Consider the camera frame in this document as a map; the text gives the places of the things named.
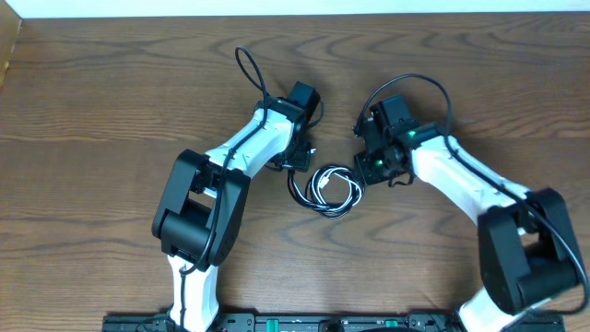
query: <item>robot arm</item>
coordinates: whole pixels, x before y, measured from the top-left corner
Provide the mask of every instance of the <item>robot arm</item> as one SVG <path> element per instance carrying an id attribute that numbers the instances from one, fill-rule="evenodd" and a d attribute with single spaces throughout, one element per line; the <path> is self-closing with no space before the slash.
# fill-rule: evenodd
<path id="1" fill-rule="evenodd" d="M 217 189 L 222 165 L 230 148 L 251 133 L 263 119 L 259 102 L 252 121 L 221 147 L 201 155 L 190 149 L 178 157 L 164 190 L 152 233 L 161 239 L 162 252 L 169 256 L 174 279 L 174 305 L 170 318 L 189 331 L 205 332 L 218 313 L 216 297 L 218 266 L 234 245 L 242 223 L 251 179 L 269 161 L 278 167 L 307 171 L 311 144 L 304 138 L 320 96 L 313 87 L 297 82 L 286 99 L 270 98 L 264 127 L 256 131 L 234 153 L 228 163 L 221 200 Z M 216 198 L 220 204 L 218 223 L 211 230 L 211 208 L 194 201 L 189 192 Z M 204 253 L 207 237 L 214 232 L 213 244 L 196 271 L 181 276 Z"/>
<path id="2" fill-rule="evenodd" d="M 501 331 L 529 309 L 581 282 L 580 271 L 556 235 L 457 158 L 551 220 L 583 267 L 565 202 L 557 192 L 532 192 L 501 177 L 466 153 L 452 136 L 447 145 L 437 125 L 420 126 L 410 116 L 401 96 L 381 101 L 371 111 L 360 130 L 366 151 L 355 156 L 355 170 L 365 182 L 377 184 L 409 173 L 410 179 L 420 178 L 443 192 L 478 226 L 484 288 L 459 310 L 467 332 Z M 525 233 L 538 233 L 538 242 L 523 246 L 520 236 Z"/>

